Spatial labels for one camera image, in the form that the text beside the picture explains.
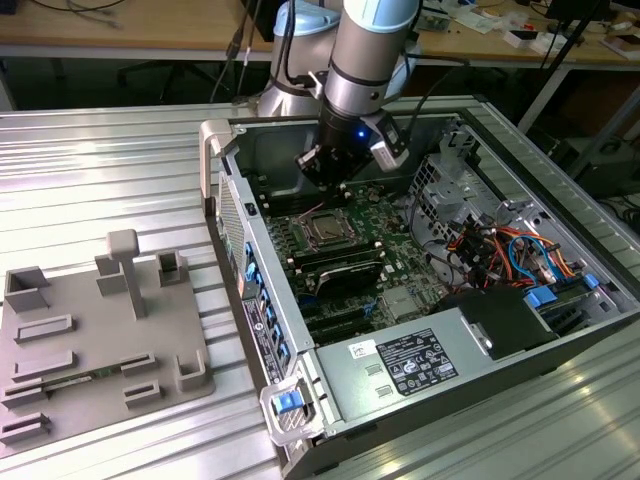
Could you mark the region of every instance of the black wire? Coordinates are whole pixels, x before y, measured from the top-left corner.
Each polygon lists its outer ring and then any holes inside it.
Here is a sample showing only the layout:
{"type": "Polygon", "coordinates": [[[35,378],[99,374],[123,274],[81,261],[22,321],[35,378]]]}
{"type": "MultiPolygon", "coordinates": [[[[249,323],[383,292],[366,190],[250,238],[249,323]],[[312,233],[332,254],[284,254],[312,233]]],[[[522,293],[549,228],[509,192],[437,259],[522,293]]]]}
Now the black wire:
{"type": "Polygon", "coordinates": [[[291,85],[298,83],[289,73],[289,55],[291,54],[291,44],[293,43],[293,36],[296,31],[296,2],[295,0],[289,0],[289,11],[287,16],[287,27],[285,27],[285,41],[284,46],[284,76],[291,85]]]}
{"type": "Polygon", "coordinates": [[[424,96],[420,99],[420,101],[416,105],[416,108],[413,111],[413,115],[411,116],[411,120],[409,121],[409,126],[406,129],[408,137],[411,137],[411,133],[413,132],[413,129],[415,128],[416,122],[418,120],[418,115],[420,115],[420,112],[422,111],[422,107],[428,100],[429,95],[431,95],[431,92],[433,92],[436,88],[438,88],[438,86],[440,86],[440,84],[444,82],[449,77],[449,75],[451,75],[452,72],[453,72],[453,68],[451,68],[447,73],[445,73],[440,80],[434,83],[431,86],[431,88],[427,91],[427,93],[425,93],[424,96]]]}
{"type": "Polygon", "coordinates": [[[409,85],[409,80],[411,79],[411,65],[409,65],[409,57],[407,56],[407,50],[402,47],[402,58],[404,59],[404,68],[407,71],[407,78],[404,81],[404,85],[402,86],[402,90],[404,90],[407,85],[409,85]]]}
{"type": "Polygon", "coordinates": [[[233,34],[231,38],[231,42],[229,42],[229,46],[227,47],[227,60],[224,63],[224,67],[222,67],[222,72],[220,72],[220,76],[218,80],[216,80],[216,84],[213,86],[213,91],[211,92],[211,96],[209,97],[209,103],[213,103],[216,93],[218,93],[218,88],[220,88],[220,84],[231,65],[237,56],[238,50],[242,45],[242,39],[244,38],[244,30],[247,25],[247,19],[249,18],[249,6],[247,5],[244,9],[244,13],[242,14],[242,20],[240,20],[240,25],[238,29],[233,34]]]}
{"type": "Polygon", "coordinates": [[[229,69],[229,65],[231,65],[231,59],[227,59],[227,61],[224,64],[224,67],[222,67],[222,71],[220,72],[220,75],[218,76],[218,80],[216,80],[216,84],[213,87],[213,91],[211,92],[211,96],[209,97],[209,103],[213,103],[213,100],[216,97],[216,93],[218,92],[218,88],[220,88],[220,84],[222,83],[222,79],[224,78],[225,74],[227,73],[227,70],[229,69]]]}
{"type": "MultiPolygon", "coordinates": [[[[258,18],[258,15],[260,14],[260,7],[262,6],[262,0],[258,0],[258,2],[256,3],[256,8],[253,11],[253,27],[251,27],[251,33],[249,34],[249,43],[247,44],[247,52],[249,52],[251,50],[251,47],[253,46],[253,38],[255,37],[255,33],[256,33],[256,19],[258,18]]],[[[240,73],[240,80],[238,80],[238,88],[236,88],[236,96],[240,94],[240,90],[242,89],[242,83],[244,82],[244,75],[247,71],[247,64],[249,63],[249,60],[247,58],[247,60],[243,63],[242,65],[242,72],[240,73]]]]}
{"type": "Polygon", "coordinates": [[[105,8],[110,8],[110,7],[115,7],[116,5],[120,5],[121,3],[126,2],[127,0],[117,0],[115,2],[111,2],[111,3],[107,3],[105,5],[100,5],[98,7],[83,7],[80,9],[74,9],[74,8],[60,8],[60,7],[55,7],[53,5],[48,5],[46,3],[42,3],[39,0],[31,0],[33,3],[35,3],[36,5],[40,5],[41,7],[44,8],[48,8],[50,10],[56,10],[58,12],[72,12],[72,13],[82,13],[82,12],[95,12],[97,10],[104,10],[105,8]]]}
{"type": "MultiPolygon", "coordinates": [[[[109,20],[106,18],[97,18],[97,17],[92,17],[91,15],[88,15],[88,12],[84,12],[82,9],[85,9],[86,7],[84,5],[80,5],[78,3],[73,2],[72,0],[66,0],[67,6],[69,7],[69,11],[71,13],[73,13],[74,15],[77,15],[78,17],[84,19],[84,20],[90,20],[93,22],[99,22],[99,23],[104,23],[105,25],[111,27],[111,28],[120,28],[120,24],[118,24],[117,22],[114,22],[113,20],[109,20]]],[[[102,13],[102,14],[106,14],[107,12],[103,12],[102,10],[97,10],[95,11],[95,13],[102,13]]]]}
{"type": "Polygon", "coordinates": [[[540,70],[544,69],[545,63],[547,63],[547,59],[551,54],[551,50],[553,50],[553,45],[556,43],[556,38],[558,37],[558,32],[560,31],[560,25],[556,28],[556,31],[553,33],[553,40],[551,40],[551,45],[549,45],[549,50],[547,50],[547,54],[544,56],[544,60],[542,60],[542,64],[540,65],[540,70]]]}

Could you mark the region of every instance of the motherboard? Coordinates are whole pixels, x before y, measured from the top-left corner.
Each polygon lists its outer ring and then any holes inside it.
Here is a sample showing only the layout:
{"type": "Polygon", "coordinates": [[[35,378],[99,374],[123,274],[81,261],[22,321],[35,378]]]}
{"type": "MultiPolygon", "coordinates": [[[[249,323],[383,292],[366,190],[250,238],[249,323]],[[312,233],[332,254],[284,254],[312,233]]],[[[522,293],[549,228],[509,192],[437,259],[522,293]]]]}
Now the motherboard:
{"type": "Polygon", "coordinates": [[[382,185],[354,188],[337,208],[266,216],[309,331],[326,345],[427,315],[447,285],[382,185]]]}

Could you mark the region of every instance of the desk leg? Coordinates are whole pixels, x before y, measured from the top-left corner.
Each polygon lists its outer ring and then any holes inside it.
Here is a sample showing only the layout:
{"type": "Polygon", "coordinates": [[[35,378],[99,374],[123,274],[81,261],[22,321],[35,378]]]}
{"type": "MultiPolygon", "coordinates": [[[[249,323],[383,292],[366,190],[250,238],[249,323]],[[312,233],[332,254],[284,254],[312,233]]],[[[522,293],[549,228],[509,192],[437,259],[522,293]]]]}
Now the desk leg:
{"type": "Polygon", "coordinates": [[[524,117],[522,117],[520,123],[518,123],[518,129],[522,133],[527,133],[529,131],[538,116],[542,113],[542,110],[544,110],[544,107],[546,107],[547,103],[549,103],[549,100],[551,100],[553,94],[556,93],[556,90],[558,90],[558,87],[562,84],[568,73],[569,69],[558,68],[553,73],[553,75],[551,75],[549,81],[533,101],[533,103],[529,107],[529,110],[527,110],[527,113],[524,114],[524,117]]]}
{"type": "Polygon", "coordinates": [[[9,86],[4,78],[4,73],[0,68],[0,112],[10,112],[15,110],[13,98],[11,98],[11,92],[9,92],[9,86]]]}

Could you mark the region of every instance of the white paper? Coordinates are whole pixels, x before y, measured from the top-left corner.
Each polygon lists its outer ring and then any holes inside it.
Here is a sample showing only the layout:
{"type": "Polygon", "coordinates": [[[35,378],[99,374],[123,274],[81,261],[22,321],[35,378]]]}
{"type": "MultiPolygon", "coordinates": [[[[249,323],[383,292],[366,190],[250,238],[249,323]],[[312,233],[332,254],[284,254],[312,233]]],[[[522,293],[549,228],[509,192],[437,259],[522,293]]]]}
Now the white paper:
{"type": "Polygon", "coordinates": [[[374,353],[377,353],[376,341],[365,340],[360,343],[352,343],[349,345],[349,351],[351,352],[351,356],[356,359],[373,355],[374,353]]]}
{"type": "Polygon", "coordinates": [[[468,11],[459,12],[455,20],[465,27],[469,27],[471,30],[475,30],[482,34],[489,33],[493,30],[493,25],[495,23],[492,19],[485,18],[482,15],[468,11]]]}

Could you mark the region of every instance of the blue cable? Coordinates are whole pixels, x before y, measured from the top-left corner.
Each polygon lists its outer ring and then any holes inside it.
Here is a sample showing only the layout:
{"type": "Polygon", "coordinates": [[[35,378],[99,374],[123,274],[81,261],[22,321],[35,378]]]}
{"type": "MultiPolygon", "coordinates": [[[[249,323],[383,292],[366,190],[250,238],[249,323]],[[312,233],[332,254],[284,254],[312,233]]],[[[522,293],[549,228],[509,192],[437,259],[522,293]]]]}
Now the blue cable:
{"type": "Polygon", "coordinates": [[[515,237],[513,240],[511,240],[511,243],[509,244],[509,260],[511,261],[511,264],[513,265],[513,268],[515,268],[520,273],[526,275],[531,280],[533,280],[533,283],[534,283],[535,286],[538,285],[538,281],[533,276],[533,274],[531,272],[529,272],[528,270],[525,270],[522,267],[520,267],[520,265],[518,265],[518,263],[515,260],[515,255],[513,253],[513,248],[514,248],[514,245],[515,245],[515,241],[518,240],[519,238],[526,238],[527,240],[531,241],[531,243],[533,243],[536,247],[538,247],[538,249],[542,252],[542,255],[544,256],[545,262],[547,262],[547,266],[549,267],[551,272],[556,277],[558,277],[558,278],[560,278],[562,280],[566,279],[564,274],[558,268],[556,268],[553,265],[553,262],[551,261],[551,258],[549,257],[549,253],[547,252],[547,249],[544,248],[544,245],[542,245],[542,243],[540,243],[540,241],[538,239],[530,237],[529,235],[520,235],[518,237],[515,237]]]}

